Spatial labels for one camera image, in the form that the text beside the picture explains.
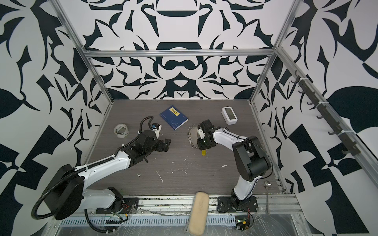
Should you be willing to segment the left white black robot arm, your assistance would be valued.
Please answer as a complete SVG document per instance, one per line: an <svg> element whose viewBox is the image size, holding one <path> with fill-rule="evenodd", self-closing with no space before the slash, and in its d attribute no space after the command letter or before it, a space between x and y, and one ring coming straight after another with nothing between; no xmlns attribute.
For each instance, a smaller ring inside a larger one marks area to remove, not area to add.
<svg viewBox="0 0 378 236"><path fill-rule="evenodd" d="M122 211L125 201L116 188L93 190L89 187L145 161L154 151L167 152L170 144L170 139L160 140L154 131L145 130L109 157L77 167L63 166L33 206L31 217L40 220L53 216L62 220L77 211L92 208L102 208L111 213Z"/></svg>

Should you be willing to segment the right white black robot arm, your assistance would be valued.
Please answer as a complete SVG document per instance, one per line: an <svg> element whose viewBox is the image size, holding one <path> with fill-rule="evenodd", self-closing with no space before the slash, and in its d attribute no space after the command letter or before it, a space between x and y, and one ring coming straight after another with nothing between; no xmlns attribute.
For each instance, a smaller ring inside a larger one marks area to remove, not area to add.
<svg viewBox="0 0 378 236"><path fill-rule="evenodd" d="M198 125L197 135L197 146L200 150L222 145L233 152L239 179L232 191L232 197L236 204L250 199L257 182L272 168L272 161L258 138L234 134L225 127L214 126L210 120Z"/></svg>

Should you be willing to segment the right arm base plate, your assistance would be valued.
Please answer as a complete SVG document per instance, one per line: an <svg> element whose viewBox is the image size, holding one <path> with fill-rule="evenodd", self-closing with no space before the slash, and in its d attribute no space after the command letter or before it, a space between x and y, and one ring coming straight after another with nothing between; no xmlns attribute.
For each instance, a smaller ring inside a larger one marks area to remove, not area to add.
<svg viewBox="0 0 378 236"><path fill-rule="evenodd" d="M257 212L258 203L254 196L240 201L237 197L218 197L217 212Z"/></svg>

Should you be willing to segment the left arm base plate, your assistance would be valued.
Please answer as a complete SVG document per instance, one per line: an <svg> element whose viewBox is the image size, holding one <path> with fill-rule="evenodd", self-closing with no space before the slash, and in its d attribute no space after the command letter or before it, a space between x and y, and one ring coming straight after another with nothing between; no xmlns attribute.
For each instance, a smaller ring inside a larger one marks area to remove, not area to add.
<svg viewBox="0 0 378 236"><path fill-rule="evenodd" d="M138 209L139 198L137 197L128 197L117 198L109 208L97 208L95 213L96 214L128 214L131 213L134 209Z"/></svg>

